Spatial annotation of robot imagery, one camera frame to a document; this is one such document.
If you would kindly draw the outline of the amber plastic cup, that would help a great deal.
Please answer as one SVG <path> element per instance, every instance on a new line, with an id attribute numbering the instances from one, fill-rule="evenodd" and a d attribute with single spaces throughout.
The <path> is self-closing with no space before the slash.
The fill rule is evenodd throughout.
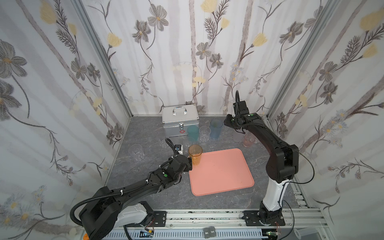
<path id="1" fill-rule="evenodd" d="M 200 164 L 203 148 L 200 145 L 191 145 L 188 150 L 189 156 L 192 159 L 193 166 Z"/>

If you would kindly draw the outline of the blue plastic cup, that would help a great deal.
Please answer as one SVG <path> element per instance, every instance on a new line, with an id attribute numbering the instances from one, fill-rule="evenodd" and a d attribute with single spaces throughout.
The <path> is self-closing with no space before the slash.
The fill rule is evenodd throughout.
<path id="1" fill-rule="evenodd" d="M 223 121 L 220 119 L 213 119 L 210 123 L 211 134 L 210 137 L 214 140 L 217 140 L 220 137 Z"/>

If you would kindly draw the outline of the teal plastic cup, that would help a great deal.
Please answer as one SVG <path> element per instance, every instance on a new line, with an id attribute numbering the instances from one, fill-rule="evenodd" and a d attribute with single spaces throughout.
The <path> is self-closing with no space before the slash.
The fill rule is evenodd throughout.
<path id="1" fill-rule="evenodd" d="M 197 142 L 199 139 L 200 129 L 196 125 L 191 125 L 188 127 L 188 136 L 192 138 L 194 142 Z"/>

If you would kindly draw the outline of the pink plastic tray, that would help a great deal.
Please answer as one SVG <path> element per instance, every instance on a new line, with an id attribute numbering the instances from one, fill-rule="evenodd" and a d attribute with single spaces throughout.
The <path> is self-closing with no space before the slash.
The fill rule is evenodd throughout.
<path id="1" fill-rule="evenodd" d="M 203 153 L 200 163 L 189 172 L 194 196 L 206 196 L 250 188 L 255 184 L 240 149 Z"/>

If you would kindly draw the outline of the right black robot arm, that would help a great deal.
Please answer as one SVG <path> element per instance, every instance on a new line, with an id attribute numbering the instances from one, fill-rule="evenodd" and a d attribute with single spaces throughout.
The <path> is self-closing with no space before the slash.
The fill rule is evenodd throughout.
<path id="1" fill-rule="evenodd" d="M 253 134 L 270 154 L 266 165 L 269 177 L 267 192 L 255 220 L 262 226 L 278 223 L 283 226 L 283 198 L 288 184 L 298 184 L 293 178 L 299 171 L 301 153 L 296 145 L 289 145 L 265 124 L 257 113 L 250 113 L 245 101 L 235 100 L 234 115 L 228 114 L 225 126 L 235 130 L 247 130 Z"/>

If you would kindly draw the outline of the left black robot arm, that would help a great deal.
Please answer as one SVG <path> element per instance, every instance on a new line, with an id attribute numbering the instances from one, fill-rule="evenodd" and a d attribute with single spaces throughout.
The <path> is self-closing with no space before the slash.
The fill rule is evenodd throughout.
<path id="1" fill-rule="evenodd" d="M 117 227 L 118 215 L 124 209 L 141 198 L 176 185 L 182 173 L 192 169 L 190 157 L 176 155 L 150 172 L 144 180 L 113 190 L 100 188 L 91 198 L 74 205 L 70 210 L 70 218 L 84 227 L 90 240 L 101 240 Z"/>

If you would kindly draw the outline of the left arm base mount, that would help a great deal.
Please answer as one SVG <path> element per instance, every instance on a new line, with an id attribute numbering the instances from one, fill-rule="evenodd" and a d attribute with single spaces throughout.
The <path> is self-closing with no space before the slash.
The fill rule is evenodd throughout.
<path id="1" fill-rule="evenodd" d="M 154 227 L 165 227 L 167 220 L 166 211 L 154 211 L 153 213 L 148 214 L 145 219 L 138 224 L 131 224 L 130 227 L 145 227 L 145 228 L 154 228 Z"/>

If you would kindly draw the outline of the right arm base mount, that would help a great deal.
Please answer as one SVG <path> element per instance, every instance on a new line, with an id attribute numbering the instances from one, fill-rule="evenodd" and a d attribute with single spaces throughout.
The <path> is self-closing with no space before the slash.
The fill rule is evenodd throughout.
<path id="1" fill-rule="evenodd" d="M 277 211 L 244 211 L 242 220 L 247 227 L 278 227 L 285 226 L 285 220 L 281 210 Z"/>

